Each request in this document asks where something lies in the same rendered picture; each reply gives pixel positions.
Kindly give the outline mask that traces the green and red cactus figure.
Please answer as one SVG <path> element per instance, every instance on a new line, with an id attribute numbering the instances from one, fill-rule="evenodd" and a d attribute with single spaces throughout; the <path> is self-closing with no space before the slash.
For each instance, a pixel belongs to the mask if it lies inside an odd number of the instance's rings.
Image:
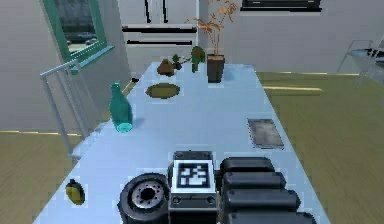
<path id="1" fill-rule="evenodd" d="M 192 72 L 198 70 L 198 65 L 205 62 L 205 52 L 200 46 L 194 46 L 191 51 Z"/>

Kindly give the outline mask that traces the yellow green pear shaped fruit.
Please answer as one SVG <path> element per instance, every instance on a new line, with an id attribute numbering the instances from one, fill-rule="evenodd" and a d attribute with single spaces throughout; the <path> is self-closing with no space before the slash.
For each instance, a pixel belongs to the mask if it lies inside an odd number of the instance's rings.
<path id="1" fill-rule="evenodd" d="M 66 195 L 75 205 L 82 205 L 85 202 L 85 192 L 80 183 L 71 179 L 65 186 Z"/>

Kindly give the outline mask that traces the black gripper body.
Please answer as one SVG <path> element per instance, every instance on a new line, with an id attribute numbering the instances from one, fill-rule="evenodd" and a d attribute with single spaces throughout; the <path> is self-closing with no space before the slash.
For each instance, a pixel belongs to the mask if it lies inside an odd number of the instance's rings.
<path id="1" fill-rule="evenodd" d="M 169 186 L 159 173 L 144 173 L 130 180 L 117 204 L 122 224 L 168 224 Z"/>

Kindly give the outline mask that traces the grey flat rectangular mat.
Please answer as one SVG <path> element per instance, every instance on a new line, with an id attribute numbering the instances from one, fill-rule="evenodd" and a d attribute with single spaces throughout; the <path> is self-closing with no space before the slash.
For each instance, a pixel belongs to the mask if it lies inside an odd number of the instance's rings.
<path id="1" fill-rule="evenodd" d="M 284 149 L 284 143 L 272 119 L 248 119 L 252 144 L 260 149 Z"/>

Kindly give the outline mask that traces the light blue dining table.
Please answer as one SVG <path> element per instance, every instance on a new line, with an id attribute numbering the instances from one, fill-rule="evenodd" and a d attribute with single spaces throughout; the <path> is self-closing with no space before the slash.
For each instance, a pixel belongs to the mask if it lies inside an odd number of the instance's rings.
<path id="1" fill-rule="evenodd" d="M 152 63 L 128 96 L 134 113 L 130 132 L 106 123 L 78 145 L 82 157 L 68 177 L 84 187 L 85 203 L 72 204 L 60 186 L 32 224 L 122 224 L 117 202 L 124 185 L 142 173 L 166 172 L 182 150 L 210 151 L 216 164 L 231 156 L 267 157 L 297 192 L 301 211 L 317 224 L 331 224 L 287 135 L 280 135 L 281 149 L 252 144 L 249 120 L 278 119 L 252 66 L 228 64 L 216 84 L 208 82 L 204 68 L 192 72 L 184 66 L 170 79 L 180 92 L 167 100 L 145 93 L 162 79 L 157 67 Z"/>

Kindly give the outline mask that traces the green framed window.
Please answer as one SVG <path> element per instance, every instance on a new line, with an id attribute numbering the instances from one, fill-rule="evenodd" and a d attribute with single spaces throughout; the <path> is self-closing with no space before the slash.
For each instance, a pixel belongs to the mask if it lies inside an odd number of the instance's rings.
<path id="1" fill-rule="evenodd" d="M 98 0 L 41 0 L 61 59 L 87 67 L 113 49 Z"/>

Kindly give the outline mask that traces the orange plant in dark pot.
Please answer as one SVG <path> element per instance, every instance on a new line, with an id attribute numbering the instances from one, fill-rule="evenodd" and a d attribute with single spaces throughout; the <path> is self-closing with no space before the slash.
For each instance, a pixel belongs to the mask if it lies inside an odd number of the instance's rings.
<path id="1" fill-rule="evenodd" d="M 195 27 L 211 42 L 213 53 L 208 54 L 205 59 L 207 78 L 209 83 L 220 83 L 225 65 L 225 56 L 219 53 L 220 34 L 226 21 L 233 22 L 232 15 L 238 10 L 238 6 L 233 0 L 207 0 L 207 4 L 214 6 L 207 19 L 190 17 L 185 22 L 195 22 Z"/>

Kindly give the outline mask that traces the small green house plant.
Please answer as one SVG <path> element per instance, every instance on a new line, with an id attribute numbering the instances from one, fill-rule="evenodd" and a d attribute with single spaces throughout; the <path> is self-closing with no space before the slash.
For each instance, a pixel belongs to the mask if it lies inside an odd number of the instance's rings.
<path id="1" fill-rule="evenodd" d="M 173 62 L 172 62 L 173 68 L 176 70 L 180 70 L 184 63 L 190 61 L 190 58 L 180 57 L 177 54 L 175 54 L 172 56 L 172 60 L 173 60 Z"/>

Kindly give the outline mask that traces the olive green plate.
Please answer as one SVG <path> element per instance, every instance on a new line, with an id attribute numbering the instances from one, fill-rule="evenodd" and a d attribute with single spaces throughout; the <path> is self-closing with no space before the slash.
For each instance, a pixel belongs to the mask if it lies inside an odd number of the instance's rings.
<path id="1" fill-rule="evenodd" d="M 171 83 L 158 83 L 147 88 L 146 94 L 151 98 L 168 99 L 178 95 L 180 87 Z"/>

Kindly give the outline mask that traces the brown round pot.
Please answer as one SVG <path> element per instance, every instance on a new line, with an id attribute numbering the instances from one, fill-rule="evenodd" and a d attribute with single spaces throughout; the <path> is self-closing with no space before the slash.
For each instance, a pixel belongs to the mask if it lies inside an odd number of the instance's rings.
<path id="1" fill-rule="evenodd" d="M 174 67 L 173 64 L 168 59 L 163 59 L 157 68 L 157 73 L 159 75 L 165 75 L 171 77 L 174 75 Z"/>

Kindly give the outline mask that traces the teal glass bottle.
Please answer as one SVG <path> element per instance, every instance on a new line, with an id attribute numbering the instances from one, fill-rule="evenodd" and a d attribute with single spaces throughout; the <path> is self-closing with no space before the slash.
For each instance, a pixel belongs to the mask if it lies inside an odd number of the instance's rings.
<path id="1" fill-rule="evenodd" d="M 120 83 L 114 82 L 111 87 L 111 100 L 109 111 L 115 129 L 120 133 L 126 133 L 133 128 L 132 107 L 124 96 Z"/>

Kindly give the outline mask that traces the black framed wall picture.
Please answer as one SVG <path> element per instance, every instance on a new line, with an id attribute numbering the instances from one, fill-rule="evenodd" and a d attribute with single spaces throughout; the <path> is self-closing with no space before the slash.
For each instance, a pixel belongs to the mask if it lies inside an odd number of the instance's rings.
<path id="1" fill-rule="evenodd" d="M 242 0 L 241 11 L 321 12 L 321 0 Z"/>

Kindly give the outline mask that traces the grey metal chair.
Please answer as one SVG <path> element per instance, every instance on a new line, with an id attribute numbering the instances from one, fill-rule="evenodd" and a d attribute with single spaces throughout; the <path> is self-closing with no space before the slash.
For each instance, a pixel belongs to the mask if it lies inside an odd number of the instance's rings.
<path id="1" fill-rule="evenodd" d="M 77 146 L 73 146 L 71 144 L 69 140 L 69 134 L 65 128 L 57 104 L 54 100 L 54 96 L 52 94 L 48 82 L 48 77 L 51 75 L 56 78 L 58 85 L 62 91 L 64 100 L 67 103 L 68 109 L 75 121 L 75 124 L 78 127 L 78 130 L 80 131 L 80 137 L 82 141 Z M 45 91 L 51 111 L 55 118 L 59 135 L 61 136 L 64 145 L 68 150 L 68 156 L 70 158 L 80 160 L 81 157 L 85 154 L 85 151 L 87 150 L 86 144 L 93 139 L 92 132 L 94 130 L 94 127 L 89 121 L 89 117 L 86 115 L 83 104 L 81 103 L 79 90 L 76 86 L 76 79 L 80 80 L 83 84 L 85 93 L 89 97 L 89 101 L 91 103 L 91 106 L 93 107 L 93 112 L 98 113 L 92 94 L 90 93 L 90 90 L 83 77 L 81 65 L 77 59 L 74 59 L 70 62 L 66 62 L 53 69 L 41 73 L 39 75 L 39 78 L 42 82 L 43 89 Z"/>
<path id="2" fill-rule="evenodd" d="M 355 42 L 356 40 L 352 40 L 349 44 L 336 73 L 340 72 L 343 63 L 350 56 L 360 68 L 355 82 L 356 88 L 365 78 L 372 79 L 384 87 L 384 35 L 376 45 L 373 45 L 372 40 L 367 40 L 367 48 L 353 49 L 352 46 Z"/>

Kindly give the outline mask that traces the white fridge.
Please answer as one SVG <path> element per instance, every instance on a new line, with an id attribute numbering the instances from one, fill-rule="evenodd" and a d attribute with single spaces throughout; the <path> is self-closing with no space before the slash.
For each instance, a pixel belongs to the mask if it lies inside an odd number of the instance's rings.
<path id="1" fill-rule="evenodd" d="M 163 22 L 162 0 L 148 0 L 151 23 L 147 23 L 144 0 L 118 0 L 120 19 L 131 76 L 140 78 L 152 62 L 188 57 L 198 44 L 195 22 L 199 0 L 166 0 L 168 23 Z"/>

